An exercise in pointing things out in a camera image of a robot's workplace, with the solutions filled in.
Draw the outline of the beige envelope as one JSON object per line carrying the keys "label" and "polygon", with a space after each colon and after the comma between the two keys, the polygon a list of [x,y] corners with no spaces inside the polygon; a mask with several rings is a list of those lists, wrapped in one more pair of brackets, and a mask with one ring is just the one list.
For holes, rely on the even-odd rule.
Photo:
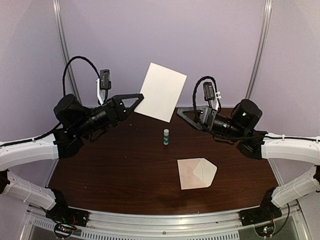
{"label": "beige envelope", "polygon": [[178,159],[177,167],[181,190],[210,187],[218,170],[205,158]]}

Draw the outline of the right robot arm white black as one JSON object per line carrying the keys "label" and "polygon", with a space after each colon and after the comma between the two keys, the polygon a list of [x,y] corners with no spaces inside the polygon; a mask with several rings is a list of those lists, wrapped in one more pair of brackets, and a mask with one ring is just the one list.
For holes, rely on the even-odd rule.
{"label": "right robot arm white black", "polygon": [[318,136],[287,136],[255,130],[262,111],[249,99],[241,100],[229,117],[219,114],[218,108],[211,104],[179,108],[177,115],[194,129],[211,134],[217,142],[237,144],[237,149],[249,159],[285,159],[312,164],[307,172],[271,192],[269,201],[256,210],[259,220],[268,220],[276,212],[276,207],[283,207],[312,192],[319,192],[320,138]]}

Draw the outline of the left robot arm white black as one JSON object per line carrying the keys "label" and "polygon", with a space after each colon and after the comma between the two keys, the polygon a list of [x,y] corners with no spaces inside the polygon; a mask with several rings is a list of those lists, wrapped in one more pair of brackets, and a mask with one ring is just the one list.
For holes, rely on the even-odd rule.
{"label": "left robot arm white black", "polygon": [[83,106],[73,94],[65,95],[54,107],[58,125],[40,136],[0,145],[0,193],[39,206],[61,222],[72,218],[63,194],[44,188],[10,171],[10,168],[42,160],[61,160],[75,156],[83,140],[94,142],[93,134],[106,133],[110,126],[126,120],[143,101],[141,93],[115,95],[95,108]]}

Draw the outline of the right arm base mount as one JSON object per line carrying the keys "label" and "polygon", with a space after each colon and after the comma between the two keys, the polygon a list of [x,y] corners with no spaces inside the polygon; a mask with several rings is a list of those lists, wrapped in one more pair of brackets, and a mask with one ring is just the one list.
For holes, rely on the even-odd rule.
{"label": "right arm base mount", "polygon": [[270,238],[276,232],[275,219],[282,216],[281,210],[255,207],[241,210],[239,217],[243,227],[253,225],[254,232],[260,238]]}

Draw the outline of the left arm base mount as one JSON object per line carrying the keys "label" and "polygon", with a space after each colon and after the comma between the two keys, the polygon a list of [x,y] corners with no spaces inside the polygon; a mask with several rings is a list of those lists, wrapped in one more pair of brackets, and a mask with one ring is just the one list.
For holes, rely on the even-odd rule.
{"label": "left arm base mount", "polygon": [[54,222],[53,233],[58,239],[66,239],[72,235],[81,233],[80,227],[86,227],[89,220],[89,212],[75,208],[60,208],[58,210],[46,210],[45,217]]}

